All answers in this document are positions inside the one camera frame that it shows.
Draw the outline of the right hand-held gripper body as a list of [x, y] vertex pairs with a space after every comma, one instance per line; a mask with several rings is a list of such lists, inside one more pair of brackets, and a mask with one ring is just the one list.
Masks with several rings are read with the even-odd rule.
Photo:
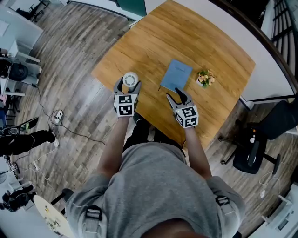
[[197, 106], [193, 103], [184, 105], [183, 108], [173, 109], [174, 116], [179, 125], [183, 128], [195, 127], [198, 125], [199, 113]]

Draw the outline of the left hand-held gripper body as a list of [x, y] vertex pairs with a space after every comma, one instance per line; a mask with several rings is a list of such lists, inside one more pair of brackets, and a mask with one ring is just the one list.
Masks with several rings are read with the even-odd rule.
[[135, 114], [138, 103], [138, 94], [114, 93], [114, 108], [117, 117], [132, 117]]

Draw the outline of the white handheld fan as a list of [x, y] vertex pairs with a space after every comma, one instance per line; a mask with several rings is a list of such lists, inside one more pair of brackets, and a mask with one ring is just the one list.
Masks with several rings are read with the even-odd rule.
[[127, 72], [124, 74], [122, 80], [123, 84], [128, 88], [128, 92], [132, 92], [134, 91], [139, 78], [135, 72]]

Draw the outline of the person's right forearm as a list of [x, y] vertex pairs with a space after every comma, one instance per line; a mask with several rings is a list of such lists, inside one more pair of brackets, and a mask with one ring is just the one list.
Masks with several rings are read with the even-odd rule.
[[194, 127], [185, 129], [190, 167], [204, 179], [212, 177], [210, 165]]

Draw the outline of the person's left forearm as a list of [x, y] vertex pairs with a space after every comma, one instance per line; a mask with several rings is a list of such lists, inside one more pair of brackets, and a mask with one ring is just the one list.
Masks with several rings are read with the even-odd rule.
[[129, 117], [120, 117], [100, 157], [96, 171], [111, 178], [119, 171]]

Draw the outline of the white desk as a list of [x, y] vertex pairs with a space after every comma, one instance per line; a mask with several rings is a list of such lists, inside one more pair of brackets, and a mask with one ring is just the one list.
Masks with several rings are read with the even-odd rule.
[[40, 63], [29, 55], [43, 30], [11, 8], [0, 3], [0, 48], [9, 57], [22, 57]]

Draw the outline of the blue notebook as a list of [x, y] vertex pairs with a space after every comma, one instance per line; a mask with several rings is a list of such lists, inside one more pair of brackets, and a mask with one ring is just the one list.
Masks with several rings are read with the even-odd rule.
[[180, 61], [172, 60], [160, 86], [176, 93], [175, 88], [184, 89], [190, 77], [192, 67]]

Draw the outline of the potted plant in white pot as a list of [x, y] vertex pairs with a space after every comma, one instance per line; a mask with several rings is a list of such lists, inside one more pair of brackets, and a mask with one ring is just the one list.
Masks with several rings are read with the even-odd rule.
[[211, 86], [215, 82], [215, 76], [210, 70], [201, 70], [197, 73], [197, 83], [203, 88]]

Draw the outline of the person's black trousers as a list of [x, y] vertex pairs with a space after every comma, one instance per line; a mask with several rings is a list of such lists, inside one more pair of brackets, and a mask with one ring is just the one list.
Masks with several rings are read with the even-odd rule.
[[[134, 114], [133, 120], [136, 123], [136, 126], [133, 129], [132, 135], [126, 140], [123, 147], [123, 152], [133, 145], [149, 142], [148, 136], [149, 136], [149, 128], [151, 124], [137, 112]], [[176, 146], [178, 149], [180, 149], [182, 154], [185, 156], [182, 150], [182, 147], [177, 142], [170, 139], [161, 131], [159, 131], [157, 128], [155, 128], [154, 142]]]

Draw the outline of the large black office chair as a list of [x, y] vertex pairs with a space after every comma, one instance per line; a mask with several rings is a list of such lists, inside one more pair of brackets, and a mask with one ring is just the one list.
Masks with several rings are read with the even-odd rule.
[[298, 125], [298, 93], [292, 102], [278, 102], [268, 115], [260, 122], [244, 124], [236, 120], [238, 133], [231, 139], [218, 137], [220, 142], [228, 142], [236, 146], [227, 160], [221, 160], [222, 165], [231, 160], [233, 166], [245, 173], [256, 174], [263, 159], [274, 164], [272, 174], [276, 174], [281, 162], [281, 155], [276, 158], [265, 153], [268, 140], [273, 140]]

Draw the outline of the person's grey shirt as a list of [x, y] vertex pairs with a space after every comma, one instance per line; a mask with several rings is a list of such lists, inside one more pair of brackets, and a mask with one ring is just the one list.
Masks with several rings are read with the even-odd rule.
[[208, 238], [232, 238], [244, 214], [242, 197], [220, 177], [204, 179], [177, 147], [156, 142], [128, 148], [119, 172], [92, 174], [66, 206], [76, 238], [141, 238], [172, 219]]

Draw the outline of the green partition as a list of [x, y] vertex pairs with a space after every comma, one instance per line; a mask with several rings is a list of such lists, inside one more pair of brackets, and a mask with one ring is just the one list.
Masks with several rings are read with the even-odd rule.
[[147, 15], [144, 0], [117, 0], [122, 10], [144, 17]]

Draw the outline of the black and green board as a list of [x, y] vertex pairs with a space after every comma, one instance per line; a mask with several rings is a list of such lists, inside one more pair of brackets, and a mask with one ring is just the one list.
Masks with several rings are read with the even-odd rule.
[[24, 132], [24, 131], [28, 131], [29, 129], [32, 129], [33, 127], [35, 127], [38, 123], [39, 117], [34, 117], [22, 124], [20, 124], [20, 132]]

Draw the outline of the black mesh chair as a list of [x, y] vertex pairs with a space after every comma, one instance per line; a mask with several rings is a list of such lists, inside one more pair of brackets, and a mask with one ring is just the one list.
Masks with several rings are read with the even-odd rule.
[[14, 81], [23, 81], [28, 76], [28, 68], [21, 63], [14, 63], [10, 68], [8, 78]]

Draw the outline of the black stool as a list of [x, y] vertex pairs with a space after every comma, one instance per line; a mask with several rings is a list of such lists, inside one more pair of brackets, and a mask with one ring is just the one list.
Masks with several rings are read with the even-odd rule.
[[60, 200], [63, 200], [64, 203], [67, 203], [69, 198], [73, 195], [74, 191], [68, 188], [64, 188], [60, 195], [58, 195], [53, 201], [51, 201], [51, 205], [55, 205]]

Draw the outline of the round light wooden table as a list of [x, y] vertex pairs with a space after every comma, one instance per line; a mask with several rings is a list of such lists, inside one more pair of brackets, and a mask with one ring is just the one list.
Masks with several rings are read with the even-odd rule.
[[74, 238], [68, 221], [64, 216], [65, 209], [61, 211], [57, 210], [54, 205], [51, 205], [51, 202], [46, 201], [39, 195], [34, 195], [33, 199], [38, 212], [44, 218], [50, 230], [54, 231], [60, 237]]

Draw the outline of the white metal rack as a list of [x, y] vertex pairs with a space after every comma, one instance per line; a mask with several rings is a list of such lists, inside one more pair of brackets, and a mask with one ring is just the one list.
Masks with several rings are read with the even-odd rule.
[[285, 197], [278, 198], [282, 201], [279, 207], [268, 217], [261, 216], [265, 226], [276, 232], [285, 232], [298, 222], [298, 193], [289, 191]]

